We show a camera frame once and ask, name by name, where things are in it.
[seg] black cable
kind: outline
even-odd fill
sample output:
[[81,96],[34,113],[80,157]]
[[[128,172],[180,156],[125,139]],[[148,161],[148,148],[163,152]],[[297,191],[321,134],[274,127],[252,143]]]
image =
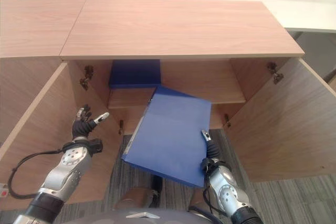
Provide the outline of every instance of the black cable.
[[33,157],[36,157],[38,155],[58,154],[58,153],[61,153],[63,150],[64,149],[61,149],[61,150],[58,149],[58,150],[55,150],[55,151],[33,153],[33,154],[30,154],[30,155],[24,157],[23,159],[21,159],[21,161],[17,164],[17,166],[12,169],[12,173],[11,173],[9,179],[8,179],[8,191],[9,191],[10,195],[13,196],[13,198],[16,198],[16,199],[31,199],[31,198],[34,198],[37,194],[25,194],[25,195],[21,195],[21,194],[17,194],[16,192],[13,191],[13,189],[12,189],[12,181],[13,181],[14,175],[17,172],[18,168],[24,162],[26,162],[27,160],[29,160],[29,159],[31,159]]
[[211,207],[212,209],[214,209],[214,210],[216,210],[217,212],[219,212],[221,215],[223,215],[223,216],[225,216],[225,217],[228,217],[227,214],[226,214],[226,212],[224,212],[224,211],[222,211],[222,210],[220,210],[220,209],[214,207],[214,206],[210,203],[210,201],[206,198],[206,191],[208,191],[209,188],[210,188],[210,187],[206,187],[206,188],[204,189],[204,191],[203,191],[203,199],[204,199],[205,203],[206,203],[209,207]]
[[[206,176],[206,184],[208,185],[208,184],[210,184],[210,179],[209,179],[209,176]],[[213,214],[213,212],[212,212],[212,205],[211,205],[211,202],[210,202],[210,190],[208,189],[207,190],[208,191],[208,198],[209,198],[209,208],[210,208],[210,212],[211,212],[211,214]]]
[[198,208],[198,207],[195,207],[195,206],[190,206],[189,207],[189,211],[192,210],[192,211],[195,211],[195,212],[198,212],[199,214],[203,215],[204,217],[208,218],[212,223],[214,224],[223,224],[221,222],[221,220],[219,220],[216,216],[210,214],[209,212],[201,209],[201,208]]

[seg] robotic hand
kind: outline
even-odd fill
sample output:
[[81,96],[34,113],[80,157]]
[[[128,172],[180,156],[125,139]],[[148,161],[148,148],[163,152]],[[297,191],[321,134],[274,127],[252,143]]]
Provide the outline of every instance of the robotic hand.
[[[263,224],[250,204],[247,194],[237,186],[228,165],[218,159],[218,148],[208,132],[202,130],[202,134],[207,145],[207,158],[202,161],[202,169],[215,192],[220,212],[229,217],[233,224]],[[212,207],[205,193],[206,191],[203,197]]]
[[[35,196],[25,214],[18,216],[14,224],[47,224],[53,223],[56,219],[64,203],[75,191],[80,177],[90,167],[93,154],[102,152],[102,141],[100,139],[88,140],[88,135],[109,116],[109,113],[106,112],[94,120],[89,120],[90,116],[90,107],[86,104],[79,109],[72,124],[72,142],[66,143],[61,150],[39,153],[64,152],[61,161],[49,172],[37,194],[23,197],[10,190],[11,195],[15,198],[33,198]],[[34,156],[36,154],[24,158],[13,169],[10,181],[8,181],[9,185],[12,183],[18,167]]]

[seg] cabinet top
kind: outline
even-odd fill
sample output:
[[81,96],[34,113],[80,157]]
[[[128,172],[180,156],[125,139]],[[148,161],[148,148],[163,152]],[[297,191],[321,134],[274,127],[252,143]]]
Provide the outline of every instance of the cabinet top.
[[1,11],[0,57],[186,59],[303,55],[261,2],[1,0]]

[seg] wooden surface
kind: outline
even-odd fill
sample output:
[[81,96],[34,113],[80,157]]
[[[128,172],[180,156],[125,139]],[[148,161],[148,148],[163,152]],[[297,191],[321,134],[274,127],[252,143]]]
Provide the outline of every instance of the wooden surface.
[[225,132],[254,182],[336,173],[336,93],[302,59],[290,59]]
[[0,0],[0,58],[59,56],[85,0]]
[[[63,62],[31,103],[0,149],[0,182],[7,181],[11,168],[24,156],[54,150],[71,141],[71,125],[77,109],[88,103],[93,115],[107,110],[94,89],[85,91],[78,80],[82,73],[75,62]],[[92,159],[92,167],[83,175],[68,203],[98,200],[104,197],[120,138],[113,117],[101,123],[90,135],[103,140],[104,149]],[[26,162],[14,178],[14,189],[21,194],[36,192],[61,154],[35,157]],[[0,209],[25,208],[29,200],[0,199]]]
[[331,79],[331,81],[329,82],[329,86],[336,91],[336,76],[334,78]]
[[260,2],[87,0],[62,59],[300,57]]
[[0,146],[24,114],[60,59],[0,59]]
[[120,120],[124,121],[123,132],[125,135],[129,135],[133,134],[146,107],[146,105],[138,105],[128,108],[110,109],[110,114],[112,114],[118,124]]
[[93,76],[89,82],[104,105],[107,106],[110,97],[109,80],[112,60],[77,60],[76,63],[83,73],[82,78],[85,78],[85,66],[93,66]]
[[288,58],[231,59],[230,63],[246,100],[250,100],[268,80],[273,78],[267,63],[276,63],[278,70],[287,60]]
[[[209,128],[221,129],[225,124],[224,114],[227,113],[229,118],[231,118],[243,105],[243,103],[212,104]],[[124,134],[128,135],[133,134],[145,109],[146,105],[137,105],[127,108],[110,109],[110,112],[117,122],[124,120]]]
[[224,115],[229,116],[229,120],[244,106],[244,103],[212,104],[210,129],[221,129],[226,124]]
[[212,103],[245,102],[227,59],[161,61],[161,83]]
[[147,105],[155,88],[111,89],[109,109]]

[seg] cabinet door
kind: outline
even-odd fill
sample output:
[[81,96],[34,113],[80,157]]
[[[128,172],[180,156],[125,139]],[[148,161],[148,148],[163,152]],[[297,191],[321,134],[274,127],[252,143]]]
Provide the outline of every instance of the cabinet door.
[[[72,122],[82,105],[89,104],[93,116],[107,110],[90,84],[87,91],[80,86],[80,78],[83,74],[75,62],[59,65],[0,148],[0,183],[7,182],[11,169],[26,155],[55,150],[71,141]],[[83,175],[69,203],[104,197],[121,143],[118,129],[110,116],[90,134],[90,139],[103,140],[103,152],[93,156],[92,167]],[[61,154],[42,155],[27,161],[15,175],[15,191],[20,194],[36,192],[60,157]],[[29,201],[9,196],[0,199],[0,209],[25,208]]]
[[225,127],[254,182],[336,172],[336,93],[302,59],[290,59]]
[[60,63],[58,57],[0,59],[0,146]]

